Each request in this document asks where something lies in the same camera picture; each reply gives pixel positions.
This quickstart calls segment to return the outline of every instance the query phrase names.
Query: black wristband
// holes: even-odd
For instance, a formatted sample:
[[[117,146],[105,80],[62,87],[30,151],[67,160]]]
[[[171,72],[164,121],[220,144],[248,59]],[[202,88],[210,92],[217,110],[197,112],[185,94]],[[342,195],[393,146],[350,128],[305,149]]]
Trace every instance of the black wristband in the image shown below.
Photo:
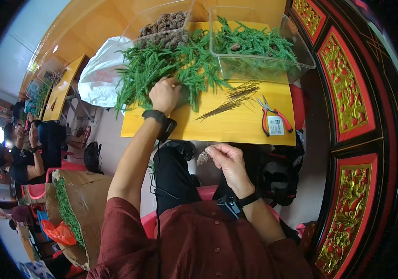
[[[171,118],[167,118],[163,112],[155,110],[155,109],[146,110],[142,114],[142,117],[144,119],[149,118],[149,117],[154,118],[158,123],[161,124],[162,128],[160,130],[160,133],[157,136],[157,139],[160,142],[165,142],[168,139],[171,132],[173,132],[173,130],[177,126],[176,121],[174,121]]]
[[[236,204],[239,206],[239,208],[242,208],[244,206],[246,206],[247,204],[251,204],[254,201],[257,201],[260,198],[260,194],[258,193],[258,191],[255,190],[255,192],[253,192],[252,195],[249,195],[243,199],[239,199]]]

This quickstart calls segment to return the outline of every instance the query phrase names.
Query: price tag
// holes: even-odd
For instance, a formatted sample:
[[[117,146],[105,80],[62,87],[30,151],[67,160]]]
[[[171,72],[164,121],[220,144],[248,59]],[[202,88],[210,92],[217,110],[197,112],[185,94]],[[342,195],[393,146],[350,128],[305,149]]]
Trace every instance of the price tag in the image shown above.
[[[267,123],[269,125],[270,136],[281,136],[284,135],[283,120],[280,116],[268,116]]]

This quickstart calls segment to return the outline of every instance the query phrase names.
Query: red plastic bag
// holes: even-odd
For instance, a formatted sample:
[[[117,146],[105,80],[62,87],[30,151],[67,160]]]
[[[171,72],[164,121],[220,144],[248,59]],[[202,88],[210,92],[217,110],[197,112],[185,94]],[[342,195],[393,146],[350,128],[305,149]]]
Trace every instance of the red plastic bag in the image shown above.
[[[70,227],[64,223],[64,221],[62,221],[60,225],[56,227],[48,220],[44,219],[41,221],[41,226],[45,234],[57,243],[61,243],[63,245],[74,245],[77,242],[75,235],[70,230]]]

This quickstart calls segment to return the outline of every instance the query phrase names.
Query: black t-shirt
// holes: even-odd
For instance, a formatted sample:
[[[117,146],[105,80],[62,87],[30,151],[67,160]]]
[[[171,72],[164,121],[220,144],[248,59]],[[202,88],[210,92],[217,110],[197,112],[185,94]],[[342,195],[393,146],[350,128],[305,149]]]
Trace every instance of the black t-shirt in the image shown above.
[[[42,176],[28,179],[27,166],[34,166],[34,155],[30,151],[13,147],[11,150],[13,164],[8,170],[11,178],[21,185],[45,183],[45,173]]]

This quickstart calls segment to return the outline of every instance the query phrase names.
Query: black pants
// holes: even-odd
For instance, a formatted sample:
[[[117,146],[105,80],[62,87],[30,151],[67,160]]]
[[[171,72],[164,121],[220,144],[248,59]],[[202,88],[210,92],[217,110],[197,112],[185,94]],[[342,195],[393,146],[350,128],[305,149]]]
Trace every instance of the black pants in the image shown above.
[[[61,147],[65,142],[65,127],[54,121],[42,122],[38,126],[38,139],[42,143],[44,168],[61,167]]]
[[[175,148],[161,147],[154,155],[154,165],[158,215],[166,209],[202,200],[196,189],[199,185],[188,172],[185,158]],[[224,175],[221,175],[213,200],[221,198],[224,194],[235,196],[233,190],[227,185]]]

